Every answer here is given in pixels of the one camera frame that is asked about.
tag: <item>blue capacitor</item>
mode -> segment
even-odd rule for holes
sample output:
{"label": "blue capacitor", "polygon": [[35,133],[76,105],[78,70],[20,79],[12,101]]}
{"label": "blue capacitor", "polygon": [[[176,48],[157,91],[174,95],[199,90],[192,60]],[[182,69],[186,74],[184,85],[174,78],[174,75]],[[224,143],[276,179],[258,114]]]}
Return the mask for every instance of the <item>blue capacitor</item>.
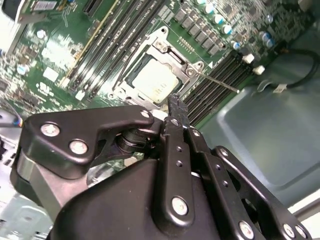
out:
{"label": "blue capacitor", "polygon": [[270,38],[271,38],[271,36],[268,32],[261,31],[259,33],[259,39],[264,43],[266,43]]}
{"label": "blue capacitor", "polygon": [[231,41],[231,47],[234,50],[238,50],[240,48],[240,43],[238,43],[237,41]]}
{"label": "blue capacitor", "polygon": [[270,38],[268,41],[263,43],[268,49],[271,49],[275,46],[275,40]]}

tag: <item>cpu socket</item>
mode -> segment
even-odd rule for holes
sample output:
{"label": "cpu socket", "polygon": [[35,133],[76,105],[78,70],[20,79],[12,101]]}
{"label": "cpu socket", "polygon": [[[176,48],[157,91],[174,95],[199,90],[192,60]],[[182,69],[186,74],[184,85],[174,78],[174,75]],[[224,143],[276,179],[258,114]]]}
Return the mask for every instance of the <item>cpu socket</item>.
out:
{"label": "cpu socket", "polygon": [[189,62],[167,41],[168,34],[169,29],[163,26],[146,35],[114,86],[116,96],[128,104],[161,109],[168,95],[180,93],[197,81],[204,63]]}

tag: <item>robotic hand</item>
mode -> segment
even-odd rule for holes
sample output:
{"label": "robotic hand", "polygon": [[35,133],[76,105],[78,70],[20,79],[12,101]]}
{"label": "robotic hand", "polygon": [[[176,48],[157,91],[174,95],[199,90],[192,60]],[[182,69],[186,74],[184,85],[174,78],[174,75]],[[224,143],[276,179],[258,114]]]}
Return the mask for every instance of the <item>robotic hand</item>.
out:
{"label": "robotic hand", "polygon": [[[210,150],[169,97],[164,121],[138,105],[36,114],[11,182],[54,221],[47,239],[311,239],[225,147]],[[93,167],[144,153],[88,188]]]}

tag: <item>motherboard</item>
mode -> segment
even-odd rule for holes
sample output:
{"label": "motherboard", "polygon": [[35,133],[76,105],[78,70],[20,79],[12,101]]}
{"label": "motherboard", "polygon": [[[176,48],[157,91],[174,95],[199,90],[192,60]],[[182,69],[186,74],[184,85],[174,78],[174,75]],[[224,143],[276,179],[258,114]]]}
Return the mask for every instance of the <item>motherboard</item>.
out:
{"label": "motherboard", "polygon": [[179,93],[196,126],[236,94],[212,79],[242,89],[314,22],[284,0],[21,0],[14,13],[7,2],[19,27],[1,50],[0,95],[23,118],[166,111]]}

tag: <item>black cable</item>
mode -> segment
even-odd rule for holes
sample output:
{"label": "black cable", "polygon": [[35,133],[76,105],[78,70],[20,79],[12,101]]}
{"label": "black cable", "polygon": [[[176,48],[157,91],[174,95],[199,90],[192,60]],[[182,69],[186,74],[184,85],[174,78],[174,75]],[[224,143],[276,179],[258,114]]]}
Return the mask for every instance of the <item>black cable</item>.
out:
{"label": "black cable", "polygon": [[[281,54],[297,54],[297,55],[304,55],[304,56],[309,56],[313,59],[313,64],[312,68],[310,69],[309,73],[302,79],[294,82],[294,83],[289,83],[286,88],[287,89],[293,89],[299,86],[302,86],[303,84],[309,82],[313,76],[316,74],[316,72],[319,69],[319,64],[320,64],[320,56],[311,50],[304,50],[304,49],[282,49],[280,51]],[[269,87],[276,89],[279,86],[278,83],[271,83]]]}

